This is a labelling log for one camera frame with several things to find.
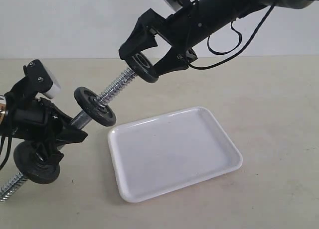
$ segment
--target white wall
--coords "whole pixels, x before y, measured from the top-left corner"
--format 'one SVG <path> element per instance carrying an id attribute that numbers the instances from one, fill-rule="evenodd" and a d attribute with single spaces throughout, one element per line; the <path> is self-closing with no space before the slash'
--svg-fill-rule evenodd
<path id="1" fill-rule="evenodd" d="M 137 18 L 152 7 L 172 13 L 162 0 L 0 0 L 0 58 L 118 57 Z M 277 8 L 244 55 L 319 54 L 319 3 L 303 10 Z M 248 37 L 263 12 L 240 19 L 235 26 Z M 168 50 L 148 51 L 161 57 Z M 227 50 L 237 43 L 229 26 L 212 38 L 213 48 Z M 200 57 L 211 56 L 205 43 Z"/>

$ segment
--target white tray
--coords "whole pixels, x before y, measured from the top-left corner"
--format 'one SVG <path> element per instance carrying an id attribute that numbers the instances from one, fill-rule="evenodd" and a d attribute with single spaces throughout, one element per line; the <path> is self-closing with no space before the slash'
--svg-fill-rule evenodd
<path id="1" fill-rule="evenodd" d="M 243 161 L 202 107 L 117 126 L 108 141 L 120 195 L 131 203 L 235 171 Z"/>

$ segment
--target beige table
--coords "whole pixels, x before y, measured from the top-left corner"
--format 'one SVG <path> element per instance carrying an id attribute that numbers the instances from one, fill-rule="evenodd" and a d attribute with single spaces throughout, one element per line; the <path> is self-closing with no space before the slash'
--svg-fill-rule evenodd
<path id="1" fill-rule="evenodd" d="M 216 59 L 202 59 L 206 65 Z M 119 60 L 43 60 L 70 115 L 78 86 L 99 93 L 124 68 Z M 28 60 L 0 60 L 0 93 Z M 319 57 L 238 58 L 156 84 L 132 82 L 112 103 L 118 124 L 191 106 L 210 109 L 243 154 L 240 170 L 167 195 L 125 203 L 117 191 L 107 133 L 91 122 L 82 144 L 63 148 L 51 185 L 27 182 L 0 205 L 1 229 L 314 229 L 319 225 Z M 16 172 L 12 157 L 0 172 Z"/>

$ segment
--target silver threaded shaft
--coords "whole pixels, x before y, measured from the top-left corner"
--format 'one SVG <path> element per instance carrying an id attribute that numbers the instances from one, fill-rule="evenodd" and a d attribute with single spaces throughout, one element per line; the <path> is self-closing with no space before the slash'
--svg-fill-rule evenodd
<path id="1" fill-rule="evenodd" d="M 28 180 L 21 172 L 13 176 L 0 190 L 0 202 L 8 200 Z"/>
<path id="2" fill-rule="evenodd" d="M 111 102 L 132 80 L 137 74 L 131 69 L 127 68 L 118 78 L 115 79 L 98 97 L 96 102 L 99 106 L 105 107 Z M 70 124 L 77 129 L 83 129 L 90 121 L 91 117 L 84 111 L 81 111 Z M 0 191 L 0 202 L 7 201 L 26 181 L 28 180 L 21 172 L 14 175 Z"/>
<path id="3" fill-rule="evenodd" d="M 136 76 L 131 68 L 127 68 L 97 97 L 97 102 L 104 107 L 107 106 Z"/>

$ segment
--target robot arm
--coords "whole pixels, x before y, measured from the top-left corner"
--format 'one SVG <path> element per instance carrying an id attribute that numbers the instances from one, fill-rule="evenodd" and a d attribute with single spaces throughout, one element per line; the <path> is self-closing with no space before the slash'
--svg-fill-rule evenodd
<path id="1" fill-rule="evenodd" d="M 186 70 L 197 60 L 192 47 L 236 18 L 269 5 L 301 9 L 314 0 L 165 0 L 177 12 L 163 18 L 152 9 L 139 17 L 128 40 L 119 49 L 122 60 L 144 80 L 155 82 L 159 76 Z M 169 52 L 155 65 L 141 53 L 158 46 L 159 35 L 171 45 Z"/>

